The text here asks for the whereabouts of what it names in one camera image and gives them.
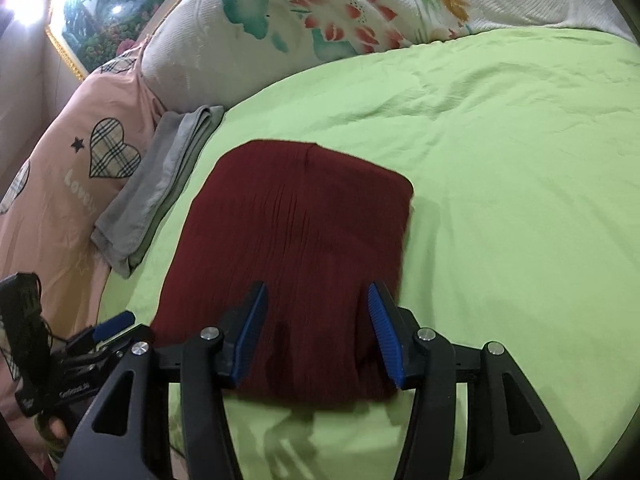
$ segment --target folded gray towel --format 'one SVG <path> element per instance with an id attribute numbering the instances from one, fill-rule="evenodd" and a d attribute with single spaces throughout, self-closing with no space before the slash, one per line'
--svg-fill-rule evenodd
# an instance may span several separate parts
<path id="1" fill-rule="evenodd" d="M 142 262 L 223 114 L 222 106 L 203 106 L 191 114 L 167 112 L 160 119 L 148 152 L 91 234 L 119 275 L 128 278 Z"/>

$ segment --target green bed sheet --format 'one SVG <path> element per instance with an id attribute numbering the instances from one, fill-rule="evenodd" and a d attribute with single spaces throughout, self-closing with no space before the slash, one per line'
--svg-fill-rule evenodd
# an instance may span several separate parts
<path id="1" fill-rule="evenodd" d="M 128 308 L 151 322 L 191 201 L 220 156 L 260 138 L 411 180 L 400 303 L 452 342 L 503 342 L 593 472 L 640 401 L 640 49 L 586 30 L 496 30 L 270 86 L 225 116 L 143 264 L 109 278 L 101 319 Z M 323 412 L 229 396 L 226 409 L 247 480 L 388 480 L 411 402 Z"/>

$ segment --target star print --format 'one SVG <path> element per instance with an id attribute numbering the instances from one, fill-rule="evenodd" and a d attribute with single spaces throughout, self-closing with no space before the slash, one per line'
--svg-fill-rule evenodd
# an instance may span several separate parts
<path id="1" fill-rule="evenodd" d="M 71 147 L 76 150 L 76 153 L 80 150 L 84 150 L 84 139 L 78 139 L 76 137 L 76 140 L 71 144 Z"/>

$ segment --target gold picture frame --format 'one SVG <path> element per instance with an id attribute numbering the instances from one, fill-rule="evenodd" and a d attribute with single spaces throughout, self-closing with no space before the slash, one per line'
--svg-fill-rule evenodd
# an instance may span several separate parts
<path id="1" fill-rule="evenodd" d="M 45 33 L 80 80 L 153 34 L 182 0 L 49 0 Z"/>

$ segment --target blue gripper pad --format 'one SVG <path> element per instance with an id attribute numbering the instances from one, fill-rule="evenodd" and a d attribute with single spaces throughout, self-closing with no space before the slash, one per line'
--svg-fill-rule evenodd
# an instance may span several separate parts
<path id="1" fill-rule="evenodd" d="M 237 388 L 249 372 L 269 304 L 267 286 L 253 282 L 240 306 L 227 310 L 218 324 L 225 338 L 216 356 L 223 388 Z"/>
<path id="2" fill-rule="evenodd" d="M 136 316 L 133 312 L 125 310 L 119 313 L 117 316 L 108 319 L 100 325 L 94 327 L 94 342 L 99 343 L 101 341 L 107 341 L 111 337 L 119 334 L 124 329 L 129 328 L 136 322 Z"/>
<path id="3" fill-rule="evenodd" d="M 367 301 L 386 374 L 402 390 L 407 379 L 408 349 L 413 344 L 412 334 L 383 282 L 369 285 Z"/>

